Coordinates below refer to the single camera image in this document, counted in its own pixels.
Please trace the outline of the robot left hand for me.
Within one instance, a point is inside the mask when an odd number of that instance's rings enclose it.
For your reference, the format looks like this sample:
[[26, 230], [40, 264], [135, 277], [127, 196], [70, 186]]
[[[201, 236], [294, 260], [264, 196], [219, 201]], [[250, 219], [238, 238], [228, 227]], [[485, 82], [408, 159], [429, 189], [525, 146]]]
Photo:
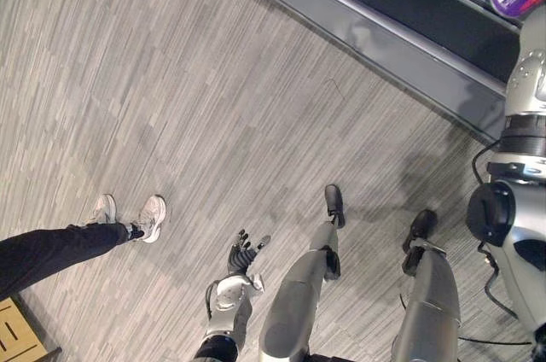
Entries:
[[249, 234], [241, 229], [232, 243], [228, 255], [227, 270], [230, 275], [246, 275], [250, 265], [255, 261], [258, 253], [265, 248], [271, 240], [270, 235], [263, 236], [257, 244], [252, 244]]

